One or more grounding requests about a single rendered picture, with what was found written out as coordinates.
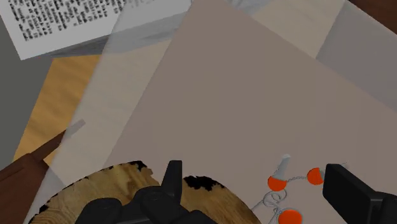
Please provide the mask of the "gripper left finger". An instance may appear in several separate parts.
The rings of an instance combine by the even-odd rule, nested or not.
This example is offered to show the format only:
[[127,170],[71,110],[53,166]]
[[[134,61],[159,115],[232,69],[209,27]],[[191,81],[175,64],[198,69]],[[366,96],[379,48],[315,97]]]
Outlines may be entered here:
[[171,160],[162,184],[139,189],[128,204],[116,198],[92,200],[75,224],[217,224],[202,211],[181,205],[182,166]]

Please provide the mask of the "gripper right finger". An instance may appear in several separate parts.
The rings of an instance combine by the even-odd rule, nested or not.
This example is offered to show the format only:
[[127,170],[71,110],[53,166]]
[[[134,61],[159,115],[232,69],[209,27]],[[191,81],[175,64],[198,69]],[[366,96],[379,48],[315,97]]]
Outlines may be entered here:
[[397,224],[397,195],[378,192],[340,164],[327,164],[323,197],[347,224]]

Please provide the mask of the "round wooden slab with bark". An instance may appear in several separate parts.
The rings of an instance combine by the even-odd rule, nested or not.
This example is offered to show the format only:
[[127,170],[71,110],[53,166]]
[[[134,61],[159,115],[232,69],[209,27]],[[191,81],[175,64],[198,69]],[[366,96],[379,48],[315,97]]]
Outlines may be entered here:
[[[29,224],[74,224],[88,202],[103,197],[117,198],[126,204],[139,189],[158,185],[152,174],[140,161],[97,171],[49,198],[35,211]],[[261,224],[234,193],[206,176],[183,178],[181,205],[189,211],[202,211],[218,224]]]

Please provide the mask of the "beige table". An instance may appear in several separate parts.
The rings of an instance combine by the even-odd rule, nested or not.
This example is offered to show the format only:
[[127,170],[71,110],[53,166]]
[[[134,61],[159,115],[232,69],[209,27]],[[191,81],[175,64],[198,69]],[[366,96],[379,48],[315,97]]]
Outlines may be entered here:
[[[341,164],[397,195],[397,34],[350,2],[318,53],[312,36],[270,3],[254,15],[224,0],[195,0],[158,43],[112,33],[24,221],[63,188],[140,161],[161,182],[170,160],[207,176],[251,208],[284,154],[284,177]],[[343,224],[304,180],[283,204],[303,224]]]

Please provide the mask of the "brown wooden furniture piece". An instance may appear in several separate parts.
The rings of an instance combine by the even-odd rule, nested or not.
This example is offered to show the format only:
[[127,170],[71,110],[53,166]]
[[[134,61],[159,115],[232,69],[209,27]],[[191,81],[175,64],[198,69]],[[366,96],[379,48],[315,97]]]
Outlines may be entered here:
[[49,168],[44,159],[65,132],[0,170],[0,224],[22,224]]

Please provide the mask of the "white printed paper sheet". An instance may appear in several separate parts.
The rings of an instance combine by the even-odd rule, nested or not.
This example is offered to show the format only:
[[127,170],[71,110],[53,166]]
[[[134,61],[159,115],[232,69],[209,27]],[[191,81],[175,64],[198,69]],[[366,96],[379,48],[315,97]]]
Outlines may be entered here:
[[183,14],[192,1],[0,0],[0,18],[25,60]]

